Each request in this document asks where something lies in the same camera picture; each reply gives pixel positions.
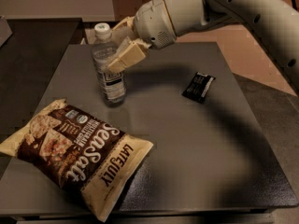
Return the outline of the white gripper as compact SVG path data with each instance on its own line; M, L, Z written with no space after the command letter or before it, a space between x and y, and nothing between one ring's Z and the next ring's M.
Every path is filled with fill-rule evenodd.
M138 39L135 39L134 27ZM113 27L112 40L120 46L108 57L104 70L120 73L145 59L150 47L162 49L176 39L164 0L151 0L136 12L134 18L126 17Z

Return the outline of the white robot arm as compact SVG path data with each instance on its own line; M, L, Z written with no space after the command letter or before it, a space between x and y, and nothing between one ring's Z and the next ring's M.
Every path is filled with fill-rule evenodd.
M104 69L119 73L191 32L244 25L294 91L299 91L299 13L282 0L151 0L120 21L120 44Z

